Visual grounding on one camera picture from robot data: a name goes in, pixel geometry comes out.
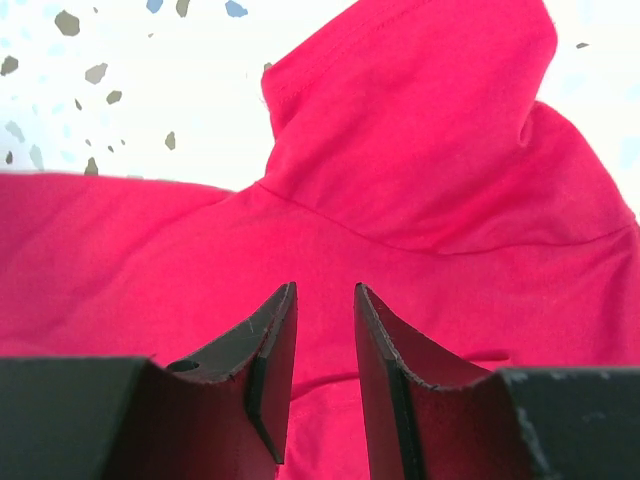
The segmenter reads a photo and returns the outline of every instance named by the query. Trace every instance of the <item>black plastic part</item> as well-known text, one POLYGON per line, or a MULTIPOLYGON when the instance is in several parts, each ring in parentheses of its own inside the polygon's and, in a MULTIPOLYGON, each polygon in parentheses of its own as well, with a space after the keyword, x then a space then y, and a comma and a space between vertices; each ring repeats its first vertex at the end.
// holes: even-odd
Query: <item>black plastic part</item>
POLYGON ((640 478, 640 369, 491 373, 355 297, 373 480, 640 478))
POLYGON ((291 283, 166 369, 143 357, 0 359, 0 479, 272 480, 296 322, 291 283))

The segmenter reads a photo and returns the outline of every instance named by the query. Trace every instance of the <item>clothing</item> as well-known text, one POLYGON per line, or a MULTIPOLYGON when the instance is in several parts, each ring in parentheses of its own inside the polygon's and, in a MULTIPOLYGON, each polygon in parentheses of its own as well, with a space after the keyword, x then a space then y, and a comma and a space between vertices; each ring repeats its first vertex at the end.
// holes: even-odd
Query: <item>clothing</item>
POLYGON ((360 0, 266 72, 244 191, 0 176, 0 353, 164 365, 296 281, 281 480, 369 478, 357 282, 486 368, 640 363, 638 225, 534 101, 555 44, 540 0, 360 0))

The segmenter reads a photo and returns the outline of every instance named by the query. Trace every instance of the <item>terrazzo pattern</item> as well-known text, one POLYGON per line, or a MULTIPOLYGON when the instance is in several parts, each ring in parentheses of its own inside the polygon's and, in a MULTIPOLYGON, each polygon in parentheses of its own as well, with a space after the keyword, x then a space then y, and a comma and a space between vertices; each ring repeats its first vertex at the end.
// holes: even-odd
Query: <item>terrazzo pattern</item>
MULTIPOLYGON (((244 188, 273 145, 264 71, 353 1, 0 0, 0 170, 244 188)), ((546 3, 540 98, 640 213, 640 5, 546 3)))

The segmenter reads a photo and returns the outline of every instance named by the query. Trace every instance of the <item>red cloth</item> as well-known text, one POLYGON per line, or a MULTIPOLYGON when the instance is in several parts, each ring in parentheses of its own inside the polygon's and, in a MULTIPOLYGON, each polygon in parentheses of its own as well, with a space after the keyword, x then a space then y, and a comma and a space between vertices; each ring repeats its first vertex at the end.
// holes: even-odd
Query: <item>red cloth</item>
POLYGON ((488 368, 640 363, 638 225, 534 101, 555 45, 541 0, 360 0, 266 73, 245 191, 0 176, 0 353, 165 364, 295 280, 280 480, 369 477, 356 282, 488 368))

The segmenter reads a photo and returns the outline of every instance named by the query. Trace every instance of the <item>folded fabric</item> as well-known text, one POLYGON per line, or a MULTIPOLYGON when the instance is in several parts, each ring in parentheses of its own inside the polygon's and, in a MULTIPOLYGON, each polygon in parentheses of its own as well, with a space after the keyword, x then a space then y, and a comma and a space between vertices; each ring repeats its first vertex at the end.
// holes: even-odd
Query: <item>folded fabric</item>
POLYGON ((555 44, 541 0, 360 0, 267 71, 242 192, 0 176, 0 354, 164 365, 294 280, 280 480, 369 478, 357 282, 485 368, 640 363, 638 225, 535 101, 555 44))

